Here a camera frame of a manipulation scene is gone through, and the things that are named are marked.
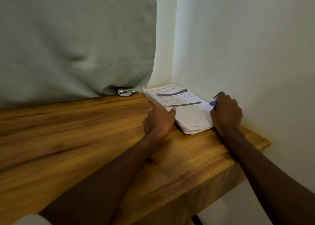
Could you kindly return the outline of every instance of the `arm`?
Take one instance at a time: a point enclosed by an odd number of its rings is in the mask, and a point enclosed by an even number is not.
[[[217,107],[210,114],[272,223],[314,224],[315,194],[286,175],[245,139],[238,129],[242,110],[236,100],[220,92]]]
[[[108,224],[136,172],[171,131],[175,112],[155,106],[144,120],[147,135],[139,143],[69,189],[40,215],[53,225]]]

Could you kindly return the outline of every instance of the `white wall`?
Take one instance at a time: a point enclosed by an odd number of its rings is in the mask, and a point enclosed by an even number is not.
[[[265,154],[315,191],[315,0],[178,0],[172,80],[226,91]],[[271,224],[248,182],[201,212],[208,225]]]
[[[171,84],[177,0],[157,0],[157,42],[147,88]]]

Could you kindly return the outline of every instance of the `paper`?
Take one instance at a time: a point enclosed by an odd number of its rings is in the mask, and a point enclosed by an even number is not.
[[[143,88],[143,93],[155,104],[168,111],[176,108],[176,122],[186,134],[195,134],[213,127],[210,111],[213,106],[200,99],[188,88],[166,85],[153,89]]]

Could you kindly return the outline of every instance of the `hand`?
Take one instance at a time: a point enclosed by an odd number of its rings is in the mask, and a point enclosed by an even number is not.
[[[239,129],[243,113],[237,101],[229,95],[220,92],[217,96],[217,106],[210,111],[210,115],[215,129],[223,136]]]
[[[169,112],[161,105],[156,105],[148,112],[148,117],[144,119],[144,130],[149,134],[154,130],[154,133],[161,139],[165,139],[171,132],[175,122],[176,108],[172,108]]]

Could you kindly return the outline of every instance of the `blue pen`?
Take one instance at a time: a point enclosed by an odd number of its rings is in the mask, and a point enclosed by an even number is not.
[[[209,103],[209,105],[211,105],[211,106],[213,106],[213,107],[216,107],[216,101],[217,101],[217,99],[218,99],[218,96],[215,96],[215,97],[213,97],[213,101],[211,101],[210,103]]]

